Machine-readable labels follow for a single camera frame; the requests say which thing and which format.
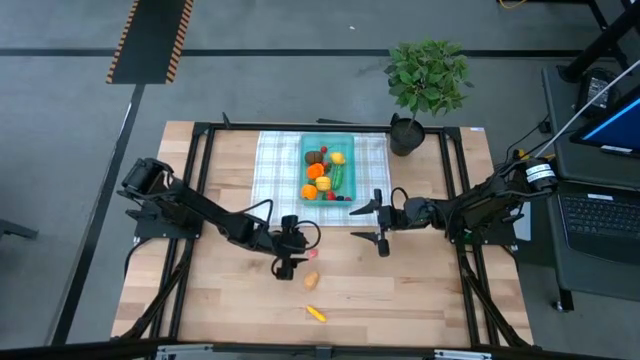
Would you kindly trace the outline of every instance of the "white cable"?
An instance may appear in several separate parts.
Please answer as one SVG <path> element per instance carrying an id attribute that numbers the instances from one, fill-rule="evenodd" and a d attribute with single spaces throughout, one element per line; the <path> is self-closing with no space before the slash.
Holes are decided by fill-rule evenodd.
<path id="1" fill-rule="evenodd" d="M 571 120 L 569 120 L 569 122 L 562 127 L 562 129 L 560 129 L 560 131 L 558 131 L 558 133 L 551 138 L 551 140 L 549 140 L 549 142 L 547 142 L 547 144 L 545 146 L 542 147 L 542 149 L 540 149 L 540 151 L 538 151 L 538 153 L 536 154 L 535 157 L 539 157 L 545 150 L 547 150 L 547 148 L 553 144 L 554 141 L 556 141 L 560 135 L 562 135 L 564 133 L 565 130 L 567 130 L 567 128 L 569 127 L 569 125 L 571 125 L 571 123 L 573 123 L 578 116 L 580 116 L 580 114 L 582 114 L 588 107 L 589 105 L 593 104 L 594 101 L 596 101 L 597 98 L 600 97 L 600 95 L 604 94 L 607 90 L 609 90 L 610 87 L 612 87 L 613 85 L 615 85 L 618 80 L 622 79 L 625 75 L 627 75 L 629 72 L 631 72 L 631 70 L 633 70 L 636 66 L 638 66 L 638 64 L 640 64 L 640 60 L 636 61 L 635 64 L 631 65 L 630 68 L 628 68 L 627 70 L 625 70 L 622 74 L 620 74 L 615 80 L 613 80 L 611 82 L 611 84 L 607 85 L 606 88 L 602 89 L 602 91 L 600 91 L 598 93 L 598 95 L 596 95 L 593 99 L 591 99 L 591 101 L 589 101 L 587 103 L 587 105 L 583 106 L 582 109 L 580 109 L 580 111 L 578 111 L 572 118 Z"/>

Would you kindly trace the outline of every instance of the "wooden table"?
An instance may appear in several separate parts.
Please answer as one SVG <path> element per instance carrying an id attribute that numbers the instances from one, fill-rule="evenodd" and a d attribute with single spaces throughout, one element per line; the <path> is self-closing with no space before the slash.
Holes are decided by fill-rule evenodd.
<path id="1" fill-rule="evenodd" d="M 169 163 L 176 174 L 183 173 L 193 124 L 169 122 L 165 128 L 158 159 Z M 461 128 L 461 133 L 473 185 L 492 173 L 487 140 L 481 129 Z M 259 131 L 247 130 L 215 133 L 205 195 L 229 211 L 250 205 L 258 136 Z M 453 143 L 449 145 L 459 192 L 455 150 Z M 200 168 L 200 157 L 194 169 Z M 389 153 L 389 161 L 394 187 L 402 186 L 414 196 L 447 197 L 437 136 L 427 135 L 408 157 Z M 205 223 L 193 254 L 179 339 L 469 347 L 456 253 L 443 232 L 429 227 L 389 233 L 391 256 L 380 258 L 371 243 L 349 235 L 354 230 L 323 228 L 319 256 L 301 264 L 293 281 L 278 281 L 270 273 L 273 257 L 234 246 Z M 113 335 L 128 330 L 156 295 L 166 250 L 166 239 L 152 240 L 132 256 Z M 512 258 L 497 246 L 485 246 L 484 258 L 494 302 L 519 335 L 531 342 Z M 309 292 L 302 280 L 311 271 L 318 271 L 321 279 Z M 475 304 L 481 339 L 486 342 L 482 306 L 477 299 Z M 328 322 L 322 324 L 311 317 L 306 305 L 323 312 Z M 161 335 L 168 333 L 166 319 L 171 309 L 169 299 Z"/>

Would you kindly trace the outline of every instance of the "laptop keyboard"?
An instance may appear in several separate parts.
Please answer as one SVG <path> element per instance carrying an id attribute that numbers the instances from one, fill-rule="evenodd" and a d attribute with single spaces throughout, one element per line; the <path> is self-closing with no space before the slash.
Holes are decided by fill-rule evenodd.
<path id="1" fill-rule="evenodd" d="M 567 231 L 640 240 L 640 202 L 560 196 Z"/>

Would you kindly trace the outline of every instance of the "potted plant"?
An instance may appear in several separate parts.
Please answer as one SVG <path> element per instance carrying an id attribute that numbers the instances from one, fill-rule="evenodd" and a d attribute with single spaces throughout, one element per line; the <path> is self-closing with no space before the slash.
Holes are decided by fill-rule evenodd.
<path id="1" fill-rule="evenodd" d="M 422 43 L 401 43 L 391 50 L 389 94 L 397 98 L 396 104 L 409 108 L 411 119 L 394 114 L 391 119 L 391 151 L 406 156 L 424 140 L 424 129 L 416 120 L 421 111 L 436 116 L 462 107 L 466 97 L 459 85 L 473 87 L 467 81 L 466 57 L 458 55 L 461 46 L 448 41 L 425 40 Z"/>

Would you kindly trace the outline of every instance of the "black plant pot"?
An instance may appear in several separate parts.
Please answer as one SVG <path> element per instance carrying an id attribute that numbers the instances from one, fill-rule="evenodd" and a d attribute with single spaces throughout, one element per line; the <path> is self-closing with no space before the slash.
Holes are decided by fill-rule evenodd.
<path id="1" fill-rule="evenodd" d="M 424 128 L 419 122 L 414 121 L 411 128 L 407 129 L 411 119 L 400 118 L 393 114 L 391 118 L 391 133 L 389 147 L 398 156 L 411 154 L 424 141 Z"/>

